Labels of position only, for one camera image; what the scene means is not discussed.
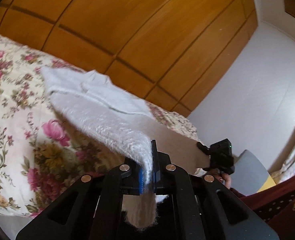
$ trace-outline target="person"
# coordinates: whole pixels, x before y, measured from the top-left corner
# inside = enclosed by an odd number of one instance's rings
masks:
[[[212,169],[209,174],[240,198],[273,228],[280,240],[295,239],[295,176],[262,192],[245,196],[231,187],[231,177]]]

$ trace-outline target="floral bedspread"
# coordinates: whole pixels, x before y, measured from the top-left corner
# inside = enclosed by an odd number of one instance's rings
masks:
[[[41,66],[83,71],[0,35],[0,214],[34,217],[83,174],[101,176],[124,157],[75,130],[44,94]],[[183,116],[148,103],[155,119],[198,140]]]

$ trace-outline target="human hand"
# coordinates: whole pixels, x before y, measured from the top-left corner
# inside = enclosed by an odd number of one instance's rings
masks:
[[[224,182],[224,185],[225,185],[225,187],[227,187],[227,189],[231,188],[231,177],[230,177],[230,175],[228,175],[226,173],[220,174],[219,169],[212,169],[212,170],[210,170],[208,172],[208,174],[215,177],[219,182],[221,182],[221,183]]]

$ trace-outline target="white towel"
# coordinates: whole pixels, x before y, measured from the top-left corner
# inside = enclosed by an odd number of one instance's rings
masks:
[[[109,77],[96,71],[79,73],[68,68],[42,67],[45,90],[52,106],[79,131],[90,136],[143,168],[145,194],[124,196],[128,221],[138,228],[153,224],[156,196],[148,192],[152,175],[151,140],[158,151],[193,174],[206,167],[208,159],[196,141],[157,123],[143,99],[113,85]]]

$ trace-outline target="metal screw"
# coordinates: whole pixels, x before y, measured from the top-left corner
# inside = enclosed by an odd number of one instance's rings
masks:
[[[214,177],[212,175],[205,175],[204,176],[204,180],[206,182],[213,182],[214,181]]]
[[[121,170],[121,171],[128,171],[128,170],[129,170],[129,165],[127,165],[127,164],[122,164],[122,165],[120,166],[120,170]]]
[[[173,164],[168,164],[168,165],[166,165],[166,169],[167,169],[168,171],[174,171],[174,170],[176,169],[176,167],[175,167],[175,165],[173,165]]]
[[[84,176],[82,176],[81,181],[83,181],[83,182],[89,182],[91,179],[92,178],[91,178],[90,175],[84,175]]]

